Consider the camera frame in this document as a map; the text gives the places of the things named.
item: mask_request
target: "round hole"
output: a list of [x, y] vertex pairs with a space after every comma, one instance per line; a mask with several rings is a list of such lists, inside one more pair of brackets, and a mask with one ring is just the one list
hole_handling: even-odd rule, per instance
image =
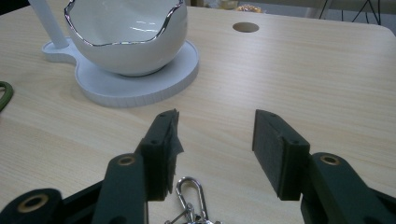
[[18, 205], [18, 212], [30, 213], [42, 207], [49, 200], [47, 194], [37, 194], [27, 198]]
[[253, 33], [260, 29], [260, 27], [257, 24], [247, 21], [238, 22], [233, 25], [233, 28], [235, 29], [235, 31], [242, 33]]
[[126, 217], [113, 217], [108, 224], [125, 224]]
[[131, 165], [134, 163], [134, 157], [125, 156], [119, 159], [119, 165]]
[[324, 163], [327, 163], [329, 165], [339, 165], [340, 161], [338, 158], [331, 156], [331, 155], [324, 155], [320, 157], [320, 160], [323, 161]]

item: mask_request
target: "silver rim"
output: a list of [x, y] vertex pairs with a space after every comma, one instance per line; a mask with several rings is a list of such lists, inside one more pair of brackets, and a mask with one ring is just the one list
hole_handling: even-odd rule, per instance
[[96, 45], [91, 43], [90, 41], [84, 39], [76, 30], [76, 28], [73, 25], [73, 22], [70, 18], [70, 12], [73, 9], [74, 4], [76, 3], [77, 0], [70, 0], [69, 4], [67, 7], [64, 8], [64, 16], [66, 18], [67, 24], [69, 25], [70, 29], [80, 38], [85, 44], [93, 46], [93, 47], [102, 47], [102, 46], [107, 46], [107, 45], [134, 45], [134, 44], [142, 44], [142, 43], [147, 43], [149, 41], [152, 41], [156, 38], [158, 38], [163, 32], [165, 32], [166, 27], [168, 26], [169, 21], [171, 20], [172, 15], [175, 13], [175, 11], [180, 8], [184, 0], [179, 0], [178, 4], [172, 7], [168, 14], [166, 15], [165, 21], [163, 22], [163, 26], [161, 27], [160, 31], [151, 39], [148, 40], [143, 40], [143, 41], [121, 41], [121, 42], [113, 42], [113, 43], [108, 43], [108, 44], [101, 44], [101, 45]]

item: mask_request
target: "metal carabiner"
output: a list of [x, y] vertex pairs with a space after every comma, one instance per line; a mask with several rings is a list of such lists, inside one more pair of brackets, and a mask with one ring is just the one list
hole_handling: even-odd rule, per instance
[[183, 195], [181, 194], [181, 186], [185, 182], [191, 182], [195, 185], [196, 189], [198, 190], [198, 196], [199, 196], [199, 202], [201, 205], [201, 214], [202, 218], [204, 221], [209, 220], [209, 216], [207, 215], [207, 210], [206, 210], [206, 203], [205, 203], [205, 197], [204, 197], [204, 190], [202, 189], [201, 184], [199, 183], [198, 180], [195, 178], [189, 177], [189, 176], [184, 176], [180, 180], [178, 180], [177, 185], [176, 185], [176, 192], [177, 192], [177, 197], [180, 199], [181, 204], [183, 205], [184, 210], [186, 211], [186, 218], [189, 221], [189, 223], [195, 223], [195, 213], [192, 205], [190, 203], [187, 203], [186, 200], [184, 199]]

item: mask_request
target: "white plate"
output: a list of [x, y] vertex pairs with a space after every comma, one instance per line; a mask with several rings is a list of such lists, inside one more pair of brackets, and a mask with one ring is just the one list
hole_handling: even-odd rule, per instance
[[70, 38], [66, 39], [67, 48], [56, 49], [49, 42], [42, 50], [50, 62], [75, 64], [78, 85], [87, 98], [99, 105], [154, 104], [186, 89], [198, 74], [198, 50], [189, 41], [183, 44], [175, 59], [158, 72], [144, 77], [123, 77], [99, 68], [77, 50]]

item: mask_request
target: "white pole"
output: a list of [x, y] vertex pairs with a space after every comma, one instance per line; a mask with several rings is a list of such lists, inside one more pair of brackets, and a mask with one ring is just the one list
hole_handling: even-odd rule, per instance
[[28, 0], [32, 6], [35, 14], [40, 19], [41, 24], [43, 24], [44, 29], [46, 29], [49, 38], [52, 40], [53, 45], [56, 49], [64, 49], [69, 46], [58, 22], [50, 11], [50, 7], [46, 0]]

